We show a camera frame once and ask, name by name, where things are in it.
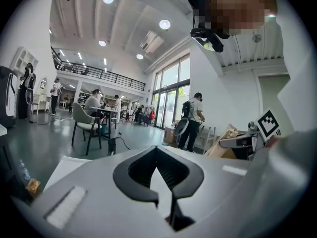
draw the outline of balcony railing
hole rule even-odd
[[[105,81],[110,81],[113,83],[117,83],[119,85],[124,85],[131,87],[133,89],[144,91],[145,83],[142,83],[138,80],[134,80],[132,78],[128,78],[110,71],[105,71],[103,69],[91,67],[91,66],[84,66],[82,64],[73,63],[73,62],[66,62],[62,61],[59,55],[55,52],[52,48],[52,56],[55,68],[60,71],[68,71],[84,76],[90,76],[94,78],[99,78]]]

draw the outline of cardboard box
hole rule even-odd
[[[176,143],[176,136],[174,135],[175,128],[173,127],[165,127],[164,131],[164,142],[166,143]]]

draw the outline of gray floor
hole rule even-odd
[[[79,128],[76,129],[72,147],[71,139],[75,121],[70,117],[71,113],[68,111],[57,110],[57,120],[54,122],[39,125],[17,119],[17,125],[8,130],[8,144],[14,162],[23,160],[31,177],[42,183],[41,190],[44,189],[63,156],[94,160],[105,157],[108,153],[107,140],[102,139],[102,149],[99,149],[98,138],[92,138],[89,154],[85,156],[89,134],[86,132],[86,141],[84,141],[83,132]],[[37,123],[48,123],[51,120],[53,117],[45,113],[33,115],[33,121]],[[164,131],[157,128],[126,121],[119,123],[117,131],[122,133],[122,138],[130,149],[161,145],[164,135]],[[125,151],[127,148],[123,141],[117,139],[116,152]]]

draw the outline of column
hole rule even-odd
[[[76,93],[75,93],[75,97],[74,97],[74,103],[78,101],[82,83],[83,83],[82,81],[78,81],[78,83],[77,83]]]

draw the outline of glass door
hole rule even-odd
[[[165,129],[171,126],[174,118],[176,90],[161,93],[158,98],[157,120],[155,126]]]

